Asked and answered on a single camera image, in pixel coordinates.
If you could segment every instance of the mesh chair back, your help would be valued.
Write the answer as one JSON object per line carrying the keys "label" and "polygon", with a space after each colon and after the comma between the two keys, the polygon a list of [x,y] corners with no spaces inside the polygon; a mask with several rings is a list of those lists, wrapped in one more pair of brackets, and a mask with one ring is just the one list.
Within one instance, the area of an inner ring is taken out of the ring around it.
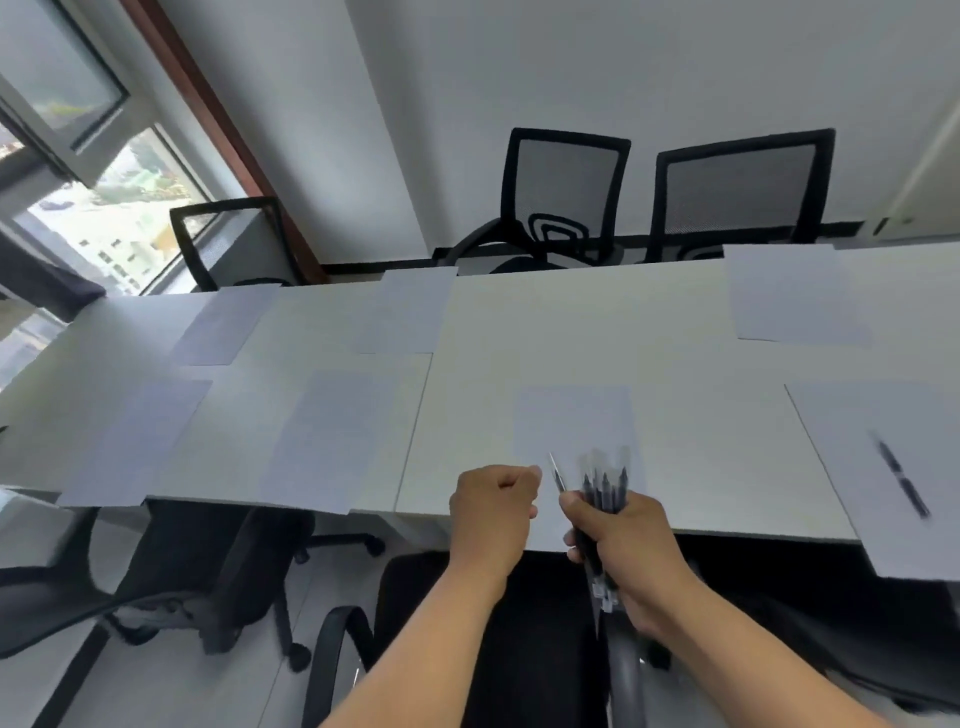
{"label": "mesh chair back", "polygon": [[178,207],[170,210],[170,221],[183,261],[202,291],[252,282],[306,284],[276,198]]}
{"label": "mesh chair back", "polygon": [[834,136],[825,129],[661,152],[652,245],[813,242]]}
{"label": "mesh chair back", "polygon": [[518,221],[530,238],[556,252],[572,247],[583,253],[587,240],[611,248],[629,153],[629,139],[514,129],[500,216]]}

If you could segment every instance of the right hand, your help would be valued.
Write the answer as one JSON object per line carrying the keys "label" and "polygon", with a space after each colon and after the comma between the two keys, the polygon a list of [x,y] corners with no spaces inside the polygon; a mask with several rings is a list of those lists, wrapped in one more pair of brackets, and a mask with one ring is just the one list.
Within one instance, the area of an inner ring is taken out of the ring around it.
{"label": "right hand", "polygon": [[[626,507],[614,515],[598,511],[583,494],[571,491],[561,494],[560,507],[574,526],[597,542],[604,570],[625,597],[634,627],[660,638],[683,600],[701,586],[680,552],[660,502],[629,491]],[[564,542],[574,545],[572,529]],[[567,555],[577,563],[583,561],[575,547]]]}

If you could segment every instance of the left hand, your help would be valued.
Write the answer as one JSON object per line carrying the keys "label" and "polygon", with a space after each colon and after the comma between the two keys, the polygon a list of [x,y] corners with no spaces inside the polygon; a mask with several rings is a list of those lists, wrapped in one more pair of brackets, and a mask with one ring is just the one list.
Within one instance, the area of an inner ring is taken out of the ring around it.
{"label": "left hand", "polygon": [[462,473],[450,497],[450,568],[492,579],[502,595],[527,545],[540,468],[488,465]]}

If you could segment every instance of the black office chair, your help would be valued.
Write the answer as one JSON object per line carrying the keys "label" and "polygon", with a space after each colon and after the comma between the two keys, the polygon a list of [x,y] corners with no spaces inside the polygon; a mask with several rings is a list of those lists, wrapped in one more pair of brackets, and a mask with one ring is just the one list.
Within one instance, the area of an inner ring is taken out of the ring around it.
{"label": "black office chair", "polygon": [[[259,235],[252,246],[250,243],[236,244],[232,236],[213,234],[198,247],[197,239],[203,237],[207,225],[220,224],[219,216],[249,209],[262,211],[270,235]],[[308,285],[283,230],[280,203],[276,197],[246,197],[175,207],[170,210],[170,224],[183,254],[183,262],[202,291],[256,283]]]}
{"label": "black office chair", "polygon": [[833,129],[759,136],[657,155],[643,262],[723,257],[724,243],[812,243],[820,234]]}
{"label": "black office chair", "polygon": [[616,206],[630,139],[545,129],[514,129],[507,146],[500,216],[473,231],[438,262],[456,265],[478,246],[504,242],[516,257],[494,273],[563,268],[554,253],[587,265],[616,265]]}
{"label": "black office chair", "polygon": [[85,619],[143,644],[160,629],[200,632],[206,654],[229,651],[273,606],[280,648],[294,672],[310,650],[293,642],[283,582],[291,561],[315,546],[384,544],[369,534],[313,536],[313,514],[242,505],[148,501],[151,519],[115,594],[90,576],[97,509],[83,513],[53,566],[0,570],[0,660]]}
{"label": "black office chair", "polygon": [[[359,607],[337,607],[327,615],[314,649],[303,728],[316,728],[330,713],[344,635],[350,635],[369,670],[443,573],[447,560],[447,553],[436,551],[393,559],[380,580],[372,631]],[[484,633],[463,725],[606,726],[610,694],[613,725],[642,726],[639,645],[622,613],[601,618],[598,637],[582,567],[563,554],[528,551],[508,579]]]}
{"label": "black office chair", "polygon": [[943,583],[881,579],[859,545],[677,540],[712,589],[814,668],[913,713],[960,713],[960,622]]}

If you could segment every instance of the wall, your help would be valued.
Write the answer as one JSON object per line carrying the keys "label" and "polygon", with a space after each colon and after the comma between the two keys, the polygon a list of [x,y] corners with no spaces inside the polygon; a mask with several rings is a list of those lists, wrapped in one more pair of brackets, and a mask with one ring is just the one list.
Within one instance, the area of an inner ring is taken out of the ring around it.
{"label": "wall", "polygon": [[826,220],[863,220],[960,97],[955,0],[161,1],[323,262],[491,219],[514,126],[632,139],[620,234],[658,152],[834,127]]}
{"label": "wall", "polygon": [[374,85],[389,69],[419,91],[455,237],[495,215],[514,126],[632,139],[620,234],[649,229],[657,152],[835,127],[826,219],[862,220],[960,85],[955,0],[395,0],[389,18],[405,55]]}
{"label": "wall", "polygon": [[343,0],[162,0],[320,262],[426,247]]}

